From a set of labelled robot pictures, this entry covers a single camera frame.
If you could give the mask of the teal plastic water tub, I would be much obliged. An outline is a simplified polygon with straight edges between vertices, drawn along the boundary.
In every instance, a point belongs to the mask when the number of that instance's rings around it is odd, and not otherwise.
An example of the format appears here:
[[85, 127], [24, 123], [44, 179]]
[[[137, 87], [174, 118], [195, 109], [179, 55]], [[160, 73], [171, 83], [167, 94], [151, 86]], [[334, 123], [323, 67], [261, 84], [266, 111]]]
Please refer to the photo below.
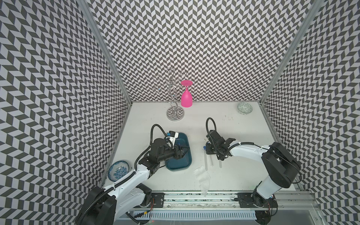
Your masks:
[[191, 150], [187, 135], [179, 133], [175, 140], [175, 144], [181, 147], [186, 154], [181, 159], [172, 158], [165, 161], [166, 168], [172, 172], [185, 170], [192, 164]]

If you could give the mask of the chrome glass rack stand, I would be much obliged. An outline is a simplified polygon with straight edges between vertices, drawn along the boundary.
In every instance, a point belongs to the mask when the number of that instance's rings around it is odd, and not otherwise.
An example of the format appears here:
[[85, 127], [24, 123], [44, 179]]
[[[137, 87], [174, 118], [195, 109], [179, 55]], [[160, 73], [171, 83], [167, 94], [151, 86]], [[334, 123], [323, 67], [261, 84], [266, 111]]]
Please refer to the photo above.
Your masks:
[[178, 89], [181, 88], [183, 77], [184, 75], [177, 75], [173, 67], [168, 67], [164, 73], [155, 75], [155, 90], [158, 92], [164, 90], [168, 95], [170, 107], [166, 111], [166, 116], [172, 122], [178, 122], [185, 116], [178, 98]]

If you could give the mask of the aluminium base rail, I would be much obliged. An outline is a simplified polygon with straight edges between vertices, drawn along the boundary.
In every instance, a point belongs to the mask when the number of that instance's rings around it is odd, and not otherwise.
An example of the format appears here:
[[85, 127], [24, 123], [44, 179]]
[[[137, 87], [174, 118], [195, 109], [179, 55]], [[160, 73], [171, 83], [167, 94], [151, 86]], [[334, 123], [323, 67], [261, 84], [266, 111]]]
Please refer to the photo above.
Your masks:
[[278, 191], [274, 194], [277, 207], [268, 205], [258, 208], [252, 203], [238, 200], [238, 194], [247, 191], [209, 191], [203, 196], [200, 191], [165, 191], [156, 193], [155, 210], [319, 210], [314, 196], [308, 191]]

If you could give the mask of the pink plastic wine glass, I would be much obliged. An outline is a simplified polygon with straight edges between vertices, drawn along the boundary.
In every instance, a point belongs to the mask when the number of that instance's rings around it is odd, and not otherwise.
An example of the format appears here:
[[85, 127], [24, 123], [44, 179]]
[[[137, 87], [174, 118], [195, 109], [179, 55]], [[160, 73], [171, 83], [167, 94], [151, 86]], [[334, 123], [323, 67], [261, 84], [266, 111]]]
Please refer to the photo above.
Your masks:
[[193, 105], [193, 97], [192, 97], [192, 94], [190, 93], [190, 91], [188, 90], [192, 84], [193, 84], [193, 82], [190, 80], [183, 80], [181, 82], [181, 85], [185, 87], [185, 91], [183, 92], [182, 97], [181, 97], [182, 107], [189, 108], [189, 107], [192, 107], [192, 105]]

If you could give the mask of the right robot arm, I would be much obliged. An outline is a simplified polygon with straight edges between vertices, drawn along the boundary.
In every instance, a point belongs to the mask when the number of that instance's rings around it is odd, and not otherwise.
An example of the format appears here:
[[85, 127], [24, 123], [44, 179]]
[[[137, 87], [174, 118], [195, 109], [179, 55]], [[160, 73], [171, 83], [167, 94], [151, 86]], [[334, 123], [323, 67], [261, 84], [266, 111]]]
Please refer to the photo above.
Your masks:
[[234, 138], [225, 140], [216, 130], [207, 131], [206, 137], [207, 154], [215, 154], [221, 161], [229, 157], [241, 157], [263, 163], [268, 175], [251, 194], [255, 205], [261, 206], [282, 188], [289, 188], [300, 174], [301, 164], [278, 142], [260, 146]]

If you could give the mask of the patterned ceramic bowl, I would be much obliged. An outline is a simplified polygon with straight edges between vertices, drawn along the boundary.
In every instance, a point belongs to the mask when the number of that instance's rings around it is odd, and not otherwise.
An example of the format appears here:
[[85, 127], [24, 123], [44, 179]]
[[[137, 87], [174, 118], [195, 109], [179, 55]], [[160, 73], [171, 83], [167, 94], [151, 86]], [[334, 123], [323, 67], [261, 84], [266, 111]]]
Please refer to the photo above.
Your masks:
[[247, 115], [247, 114], [252, 113], [253, 107], [248, 102], [240, 102], [237, 105], [237, 110], [240, 114]]

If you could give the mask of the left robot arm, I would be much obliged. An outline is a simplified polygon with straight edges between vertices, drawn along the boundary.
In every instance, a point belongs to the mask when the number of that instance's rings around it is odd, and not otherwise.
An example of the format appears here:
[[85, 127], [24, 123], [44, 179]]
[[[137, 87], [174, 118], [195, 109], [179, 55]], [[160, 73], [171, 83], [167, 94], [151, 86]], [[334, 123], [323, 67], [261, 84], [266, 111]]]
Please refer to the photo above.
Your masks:
[[143, 151], [134, 169], [113, 184], [92, 189], [79, 214], [77, 225], [112, 225], [119, 217], [141, 204], [148, 205], [151, 190], [143, 184], [159, 168], [160, 163], [172, 158], [181, 159], [189, 151], [185, 145], [167, 143], [167, 138], [157, 138]]

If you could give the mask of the blue patterned plate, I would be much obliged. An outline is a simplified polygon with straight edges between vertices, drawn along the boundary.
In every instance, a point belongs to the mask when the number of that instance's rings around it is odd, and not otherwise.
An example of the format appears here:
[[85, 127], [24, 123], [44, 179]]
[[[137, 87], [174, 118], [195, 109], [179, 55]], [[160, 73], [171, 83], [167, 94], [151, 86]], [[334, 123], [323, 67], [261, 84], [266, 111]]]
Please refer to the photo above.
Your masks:
[[116, 182], [129, 172], [129, 164], [126, 161], [120, 160], [113, 163], [108, 170], [108, 178], [112, 182]]

